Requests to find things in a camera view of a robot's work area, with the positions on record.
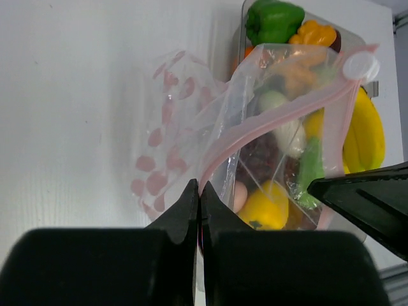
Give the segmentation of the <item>yellow bell pepper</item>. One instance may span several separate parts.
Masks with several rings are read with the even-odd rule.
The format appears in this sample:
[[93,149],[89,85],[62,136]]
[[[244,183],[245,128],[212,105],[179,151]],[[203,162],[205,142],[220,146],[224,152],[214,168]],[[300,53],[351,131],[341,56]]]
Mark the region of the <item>yellow bell pepper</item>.
[[247,198],[239,218],[255,230],[281,230],[289,216],[289,198],[283,187],[267,180]]

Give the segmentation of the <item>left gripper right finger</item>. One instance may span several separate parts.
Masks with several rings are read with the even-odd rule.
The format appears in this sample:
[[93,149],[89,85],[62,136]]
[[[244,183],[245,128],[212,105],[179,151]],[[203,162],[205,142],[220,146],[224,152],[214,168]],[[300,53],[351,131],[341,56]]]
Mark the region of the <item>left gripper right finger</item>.
[[256,231],[200,196],[207,305],[388,305],[374,262],[343,231]]

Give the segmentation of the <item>green bitter gourd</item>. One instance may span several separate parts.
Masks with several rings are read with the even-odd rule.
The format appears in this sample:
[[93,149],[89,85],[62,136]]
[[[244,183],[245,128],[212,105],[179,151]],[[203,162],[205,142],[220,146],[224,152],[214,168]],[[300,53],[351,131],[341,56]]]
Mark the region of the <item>green bitter gourd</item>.
[[307,189],[313,180],[323,177],[321,140],[313,136],[300,156],[295,181],[289,185],[290,194],[299,206],[307,210],[314,210],[320,206],[320,202],[311,196]]

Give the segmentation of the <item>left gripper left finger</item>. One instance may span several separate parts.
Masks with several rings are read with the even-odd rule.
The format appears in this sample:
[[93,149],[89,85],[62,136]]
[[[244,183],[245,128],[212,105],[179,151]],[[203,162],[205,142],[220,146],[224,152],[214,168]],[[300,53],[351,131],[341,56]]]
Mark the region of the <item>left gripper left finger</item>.
[[198,183],[145,228],[41,228],[1,269],[2,305],[193,305]]

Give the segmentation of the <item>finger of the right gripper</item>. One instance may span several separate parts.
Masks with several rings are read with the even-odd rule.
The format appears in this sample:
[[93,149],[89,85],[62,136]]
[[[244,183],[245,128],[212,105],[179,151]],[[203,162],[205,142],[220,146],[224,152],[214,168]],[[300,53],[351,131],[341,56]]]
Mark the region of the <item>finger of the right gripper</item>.
[[407,163],[313,180],[307,191],[407,261]]

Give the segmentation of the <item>dark red grape bunch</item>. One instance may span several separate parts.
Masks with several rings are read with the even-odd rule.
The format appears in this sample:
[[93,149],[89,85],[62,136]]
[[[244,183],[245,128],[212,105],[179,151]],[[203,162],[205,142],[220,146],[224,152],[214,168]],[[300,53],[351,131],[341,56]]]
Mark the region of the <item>dark red grape bunch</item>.
[[273,177],[281,157],[272,133],[258,137],[240,149],[236,180],[252,192]]

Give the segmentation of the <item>clear pink zip top bag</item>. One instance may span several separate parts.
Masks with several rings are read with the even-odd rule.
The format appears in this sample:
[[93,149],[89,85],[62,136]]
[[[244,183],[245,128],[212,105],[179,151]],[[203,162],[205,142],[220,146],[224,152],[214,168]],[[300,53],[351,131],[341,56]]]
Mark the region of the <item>clear pink zip top bag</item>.
[[[321,156],[324,177],[345,174],[343,146],[359,88],[379,71],[376,45],[335,52],[313,45],[262,44],[236,68],[229,82],[216,80],[206,64],[186,51],[164,55],[139,72],[138,99],[145,126],[132,158],[130,189],[144,214],[157,219],[170,208],[182,182],[211,183],[233,211],[240,149],[291,120],[324,109]],[[258,110],[260,95],[278,91],[289,103]],[[334,211],[320,202],[314,210],[299,206],[289,185],[299,159],[282,157],[270,179],[284,188],[316,225],[328,229]]]

